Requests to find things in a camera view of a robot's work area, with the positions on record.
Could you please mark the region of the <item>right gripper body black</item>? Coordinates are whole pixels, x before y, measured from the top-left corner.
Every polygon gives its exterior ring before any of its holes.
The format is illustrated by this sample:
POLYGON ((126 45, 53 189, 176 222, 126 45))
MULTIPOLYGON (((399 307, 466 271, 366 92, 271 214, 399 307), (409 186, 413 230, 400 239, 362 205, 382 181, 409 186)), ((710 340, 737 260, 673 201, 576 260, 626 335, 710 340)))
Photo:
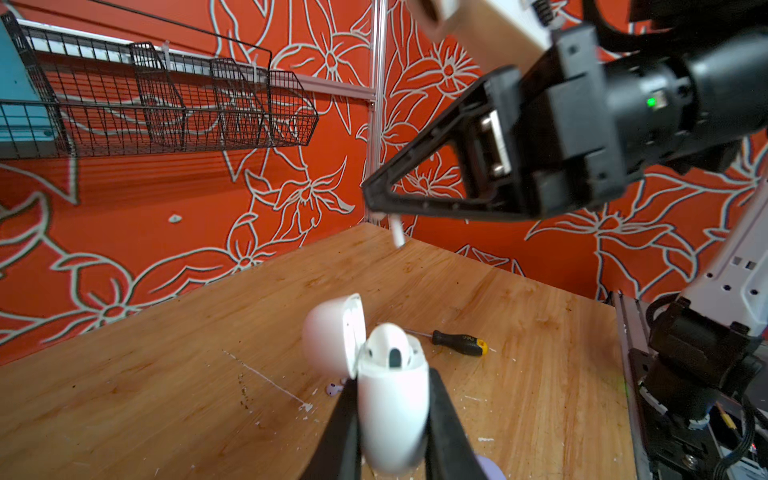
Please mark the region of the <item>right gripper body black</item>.
POLYGON ((479 210, 493 219, 617 199, 680 143, 683 70, 654 53, 603 63, 590 25, 557 34, 526 73, 486 73, 479 90, 490 128, 479 135, 479 210))

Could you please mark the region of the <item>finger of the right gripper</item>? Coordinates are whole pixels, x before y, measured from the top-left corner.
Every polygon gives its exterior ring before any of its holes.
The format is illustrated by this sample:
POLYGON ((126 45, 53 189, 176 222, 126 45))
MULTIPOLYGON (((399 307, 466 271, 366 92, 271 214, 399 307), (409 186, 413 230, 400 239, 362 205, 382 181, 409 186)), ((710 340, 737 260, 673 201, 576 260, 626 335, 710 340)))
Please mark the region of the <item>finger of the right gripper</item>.
POLYGON ((525 201, 513 127, 521 74, 514 66, 477 79, 362 185, 376 213, 521 221, 525 201))

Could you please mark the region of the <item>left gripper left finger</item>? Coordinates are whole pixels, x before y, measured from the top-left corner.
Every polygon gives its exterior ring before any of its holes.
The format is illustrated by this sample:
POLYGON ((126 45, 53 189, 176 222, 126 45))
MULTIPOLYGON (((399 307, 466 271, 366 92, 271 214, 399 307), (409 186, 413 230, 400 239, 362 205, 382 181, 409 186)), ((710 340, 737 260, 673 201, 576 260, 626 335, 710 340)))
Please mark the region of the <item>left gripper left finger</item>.
POLYGON ((357 399, 357 381, 348 380, 318 446, 300 476, 301 480, 361 479, 362 453, 357 399))

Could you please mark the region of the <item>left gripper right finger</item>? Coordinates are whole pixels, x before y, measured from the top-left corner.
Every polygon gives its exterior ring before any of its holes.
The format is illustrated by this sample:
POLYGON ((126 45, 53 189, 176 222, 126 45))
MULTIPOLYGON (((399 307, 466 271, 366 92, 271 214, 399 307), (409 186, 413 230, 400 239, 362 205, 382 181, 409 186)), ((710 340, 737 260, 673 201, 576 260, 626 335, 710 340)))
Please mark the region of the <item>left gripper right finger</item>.
POLYGON ((429 370, 430 406, 425 468, 429 480, 487 478, 465 434, 439 372, 429 370))

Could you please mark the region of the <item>white earbuds charging case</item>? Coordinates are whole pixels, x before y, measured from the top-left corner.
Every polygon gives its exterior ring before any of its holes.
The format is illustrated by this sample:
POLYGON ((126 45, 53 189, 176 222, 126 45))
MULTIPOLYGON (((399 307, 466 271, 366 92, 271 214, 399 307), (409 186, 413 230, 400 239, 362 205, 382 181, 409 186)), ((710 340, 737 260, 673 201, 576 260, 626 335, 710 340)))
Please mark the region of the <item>white earbuds charging case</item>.
POLYGON ((371 333, 360 295, 325 301, 304 321, 304 356, 319 373, 357 381, 362 454, 375 470, 400 475, 420 463, 430 405, 429 366, 419 340, 407 333, 413 349, 407 367, 372 365, 363 359, 371 333))

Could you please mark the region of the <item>white earbud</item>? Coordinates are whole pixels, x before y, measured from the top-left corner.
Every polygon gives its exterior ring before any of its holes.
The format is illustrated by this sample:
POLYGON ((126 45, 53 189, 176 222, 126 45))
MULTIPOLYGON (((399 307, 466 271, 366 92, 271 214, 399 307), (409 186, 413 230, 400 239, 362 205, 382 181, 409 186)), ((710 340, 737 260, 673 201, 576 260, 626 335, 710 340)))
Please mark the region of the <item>white earbud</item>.
POLYGON ((401 216, 398 214, 391 214, 388 216, 388 221, 395 247, 397 249, 404 247, 406 243, 406 235, 401 216))
POLYGON ((405 331, 383 323, 374 328, 364 346, 363 359, 385 369, 403 369, 412 359, 413 349, 405 331))

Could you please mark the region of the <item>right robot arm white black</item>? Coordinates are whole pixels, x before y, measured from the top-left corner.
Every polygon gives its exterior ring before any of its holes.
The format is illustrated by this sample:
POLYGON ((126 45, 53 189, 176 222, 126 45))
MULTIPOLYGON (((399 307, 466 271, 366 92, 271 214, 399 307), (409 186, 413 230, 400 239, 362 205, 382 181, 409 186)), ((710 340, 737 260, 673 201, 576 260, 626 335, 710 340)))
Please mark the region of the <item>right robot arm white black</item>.
MULTIPOLYGON (((763 1, 634 1, 612 27, 598 5, 559 27, 546 1, 413 1, 432 40, 485 69, 363 184, 369 210, 543 220, 619 198, 647 168, 721 172, 767 126, 763 1)), ((629 355, 655 479, 725 479, 757 447, 748 399, 767 326, 767 187, 683 291, 651 303, 629 355)))

